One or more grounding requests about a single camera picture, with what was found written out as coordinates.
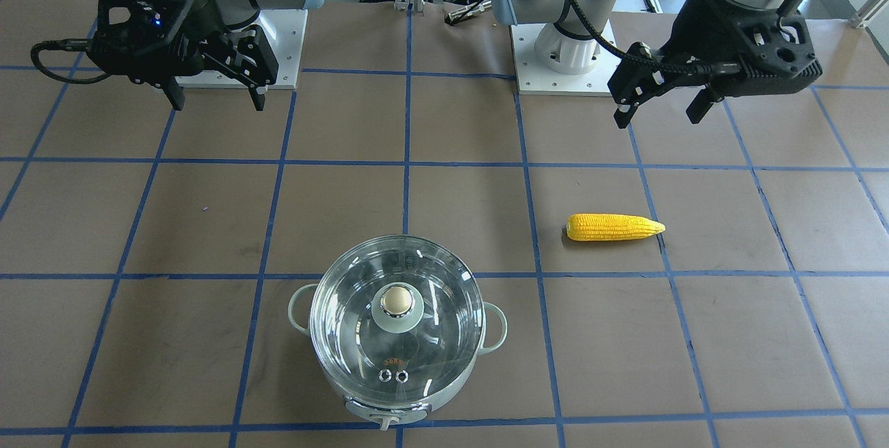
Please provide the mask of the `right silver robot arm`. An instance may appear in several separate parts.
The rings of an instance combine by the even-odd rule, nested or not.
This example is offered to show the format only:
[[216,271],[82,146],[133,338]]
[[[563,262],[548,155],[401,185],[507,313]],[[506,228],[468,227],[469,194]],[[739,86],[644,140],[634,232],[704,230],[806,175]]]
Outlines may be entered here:
[[285,78],[301,47],[287,47],[292,25],[269,17],[317,9],[324,0],[99,0],[86,55],[111,76],[165,94],[182,110],[182,78],[213,72],[244,86],[256,110]]

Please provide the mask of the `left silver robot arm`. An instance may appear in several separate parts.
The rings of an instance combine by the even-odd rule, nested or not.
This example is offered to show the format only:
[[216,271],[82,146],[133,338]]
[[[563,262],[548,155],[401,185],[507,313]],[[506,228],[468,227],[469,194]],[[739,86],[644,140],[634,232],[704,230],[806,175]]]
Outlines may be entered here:
[[803,0],[686,0],[661,47],[635,42],[621,50],[603,36],[616,0],[492,0],[502,24],[543,24],[556,42],[538,56],[559,74],[590,70],[592,56],[569,59],[564,48],[601,47],[620,59],[607,83],[625,128],[638,107],[673,88],[696,87],[687,106],[699,123],[727,97],[794,94],[823,69],[799,11]]

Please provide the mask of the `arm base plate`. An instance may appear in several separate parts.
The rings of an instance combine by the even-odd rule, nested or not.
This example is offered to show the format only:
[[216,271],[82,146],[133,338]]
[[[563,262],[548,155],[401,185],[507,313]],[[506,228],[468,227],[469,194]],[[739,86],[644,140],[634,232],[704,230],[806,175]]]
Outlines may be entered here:
[[[277,79],[269,86],[271,90],[297,88],[308,15],[306,9],[264,9],[258,14],[255,24],[263,27],[279,62]],[[246,88],[240,82],[226,78],[216,71],[205,71],[196,76],[178,76],[176,80],[184,88]]]
[[510,28],[515,77],[520,94],[609,97],[607,82],[619,58],[596,40],[575,40],[553,24]]

